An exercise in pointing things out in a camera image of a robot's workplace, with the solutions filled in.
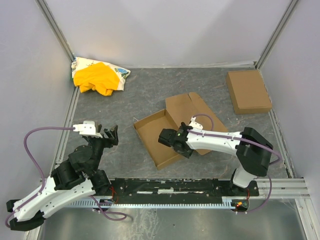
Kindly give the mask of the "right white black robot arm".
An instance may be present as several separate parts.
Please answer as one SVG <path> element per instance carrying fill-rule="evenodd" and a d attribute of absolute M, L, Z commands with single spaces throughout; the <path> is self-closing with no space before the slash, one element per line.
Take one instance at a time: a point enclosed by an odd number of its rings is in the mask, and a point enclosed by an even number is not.
<path fill-rule="evenodd" d="M 237 157 L 240 167 L 235 170 L 232 184 L 247 188 L 256 177 L 265 177 L 273 154 L 272 144 L 251 127 L 243 131 L 217 132 L 204 130 L 196 121 L 181 123 L 178 130 L 164 128 L 158 142 L 189 158 L 195 150 L 226 153 Z"/>

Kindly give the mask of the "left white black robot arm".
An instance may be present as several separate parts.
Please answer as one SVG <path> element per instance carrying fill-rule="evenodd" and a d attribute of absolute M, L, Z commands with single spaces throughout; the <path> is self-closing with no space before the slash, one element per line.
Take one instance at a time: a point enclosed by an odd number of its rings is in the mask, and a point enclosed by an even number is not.
<path fill-rule="evenodd" d="M 84 197 L 103 196 L 112 185 L 99 165 L 104 149 L 119 143 L 118 125 L 102 128 L 85 120 L 61 130 L 78 132 L 87 144 L 78 146 L 48 177 L 39 169 L 41 185 L 29 195 L 7 201 L 5 225 L 12 231 L 33 230 L 61 208 Z"/>

